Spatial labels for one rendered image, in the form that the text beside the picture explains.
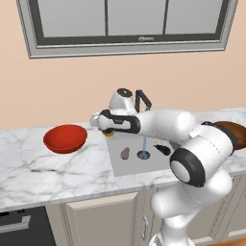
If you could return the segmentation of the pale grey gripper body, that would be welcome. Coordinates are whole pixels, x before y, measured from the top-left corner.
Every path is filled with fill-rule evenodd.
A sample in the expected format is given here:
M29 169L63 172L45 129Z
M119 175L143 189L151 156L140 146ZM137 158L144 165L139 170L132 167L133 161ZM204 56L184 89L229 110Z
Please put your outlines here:
M99 112L94 113L90 119L89 119L89 124L91 127L97 127L98 126L98 117L99 117Z

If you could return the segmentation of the red bowl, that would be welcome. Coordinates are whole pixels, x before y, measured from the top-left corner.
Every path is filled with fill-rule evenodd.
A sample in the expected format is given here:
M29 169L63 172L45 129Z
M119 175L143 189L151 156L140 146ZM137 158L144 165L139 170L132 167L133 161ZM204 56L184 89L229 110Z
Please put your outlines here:
M70 154L79 150L87 139L87 131L79 125L60 125L49 130L43 137L44 145L54 153Z

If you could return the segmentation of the grey sink basin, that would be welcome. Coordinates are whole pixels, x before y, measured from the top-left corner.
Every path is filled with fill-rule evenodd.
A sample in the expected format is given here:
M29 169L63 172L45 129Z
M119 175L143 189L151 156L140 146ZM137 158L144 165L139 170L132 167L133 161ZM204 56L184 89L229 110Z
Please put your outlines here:
M144 136L126 133L114 133L113 136L106 138L115 177L169 169L169 159L178 144L170 144L165 140L146 137L146 156L144 159L142 157L143 139ZM155 144L169 147L171 154L165 156L155 147ZM130 155L127 160L123 160L120 154L126 147L130 148Z

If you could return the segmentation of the brown bowl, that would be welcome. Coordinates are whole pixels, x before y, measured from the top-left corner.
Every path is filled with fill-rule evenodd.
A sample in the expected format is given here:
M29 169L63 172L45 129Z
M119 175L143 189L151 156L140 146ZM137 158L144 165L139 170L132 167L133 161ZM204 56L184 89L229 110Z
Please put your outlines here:
M246 148L246 128L230 121L217 121L215 125L228 129L237 138L236 150Z

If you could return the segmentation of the purple eggplant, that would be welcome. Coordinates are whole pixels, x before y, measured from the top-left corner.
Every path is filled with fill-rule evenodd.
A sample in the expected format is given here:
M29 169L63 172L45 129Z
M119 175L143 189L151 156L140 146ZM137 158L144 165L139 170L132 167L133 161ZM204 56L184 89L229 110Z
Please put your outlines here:
M121 159L123 160L127 160L129 158L130 155L130 148L126 147L120 154Z

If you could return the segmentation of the dark eggplant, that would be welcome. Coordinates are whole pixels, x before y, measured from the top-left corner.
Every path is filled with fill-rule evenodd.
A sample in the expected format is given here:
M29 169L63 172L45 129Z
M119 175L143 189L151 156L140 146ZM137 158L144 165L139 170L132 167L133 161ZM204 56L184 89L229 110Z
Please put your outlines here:
M162 152L165 156L169 156L171 154L171 150L169 147L160 145L160 144L155 144L155 147Z

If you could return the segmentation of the beige cupboard door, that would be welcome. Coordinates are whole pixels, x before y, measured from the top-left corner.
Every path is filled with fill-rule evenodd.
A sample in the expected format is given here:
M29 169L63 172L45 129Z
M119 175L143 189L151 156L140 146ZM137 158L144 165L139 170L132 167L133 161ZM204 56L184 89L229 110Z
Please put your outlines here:
M156 188L151 188L144 192L143 211L141 215L140 246L149 246L150 240L160 229L161 220L157 218L151 210L151 198L157 191L158 190ZM141 238L144 229L143 216L148 217L148 223L149 223L146 239L144 241Z
M73 246L134 246L138 193L67 203Z
M246 175L234 176L229 195L202 208L190 222L187 234L196 246L246 236Z

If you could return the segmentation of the grey framed window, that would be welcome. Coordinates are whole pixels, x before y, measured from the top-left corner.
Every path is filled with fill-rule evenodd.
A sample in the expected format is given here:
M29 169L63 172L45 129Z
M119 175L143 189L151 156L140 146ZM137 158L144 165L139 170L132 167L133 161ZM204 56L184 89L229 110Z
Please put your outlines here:
M238 0L16 0L31 59L223 51Z

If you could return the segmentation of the black dishwasher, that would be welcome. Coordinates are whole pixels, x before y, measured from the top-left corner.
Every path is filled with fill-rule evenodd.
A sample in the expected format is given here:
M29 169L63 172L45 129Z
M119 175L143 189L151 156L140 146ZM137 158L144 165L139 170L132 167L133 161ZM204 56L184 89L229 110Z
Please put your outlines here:
M56 246L45 207L0 212L0 246Z

